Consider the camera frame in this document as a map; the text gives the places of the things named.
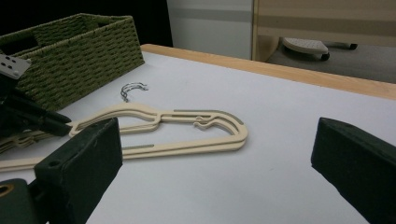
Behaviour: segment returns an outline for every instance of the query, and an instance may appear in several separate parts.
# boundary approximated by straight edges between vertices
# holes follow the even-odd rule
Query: wooden surface
[[[244,70],[271,77],[285,78],[297,82],[313,84],[341,91],[350,91],[396,100],[396,84],[355,77],[343,77],[334,74],[320,73],[269,63],[253,62],[249,60],[236,59],[185,49],[175,49],[156,45],[142,45],[141,48],[145,52],[161,54],[200,63],[210,63],[223,67]]]
[[[396,46],[396,1],[258,1],[258,35]]]
[[[253,1],[253,27],[251,37],[251,60],[267,62],[276,51],[279,36],[259,35],[259,8],[260,0]]]

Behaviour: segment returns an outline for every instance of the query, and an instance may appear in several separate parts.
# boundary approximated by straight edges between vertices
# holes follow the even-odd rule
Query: floor
[[[349,49],[344,43],[323,43],[330,52],[328,61],[322,61],[321,55],[285,50],[280,42],[267,63],[396,84],[396,48],[358,45]]]

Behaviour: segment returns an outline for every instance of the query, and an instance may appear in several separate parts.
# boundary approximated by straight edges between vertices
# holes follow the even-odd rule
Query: metal bracket
[[[12,79],[20,79],[32,61],[0,54],[0,74]]]

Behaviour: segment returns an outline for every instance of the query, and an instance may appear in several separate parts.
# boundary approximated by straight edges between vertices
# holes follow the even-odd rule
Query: wooden table edge
[[[321,73],[282,65],[254,62],[216,54],[203,53],[187,49],[176,49],[158,45],[146,44],[141,49],[145,52],[161,54],[199,63],[209,63],[243,70],[271,77],[332,88],[340,91],[350,91],[364,95],[396,100],[396,84],[373,81],[356,77],[344,77],[335,74]]]

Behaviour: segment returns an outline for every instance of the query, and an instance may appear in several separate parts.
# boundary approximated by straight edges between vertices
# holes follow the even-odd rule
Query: hanger hook
[[[129,102],[129,100],[128,100],[128,91],[131,91],[131,90],[134,90],[134,89],[139,89],[141,91],[148,91],[149,90],[149,88],[147,87],[147,84],[143,84],[141,82],[131,82],[131,83],[128,83],[128,84],[124,85],[121,88],[120,94],[121,94],[122,99],[123,99],[123,101],[125,103]]]

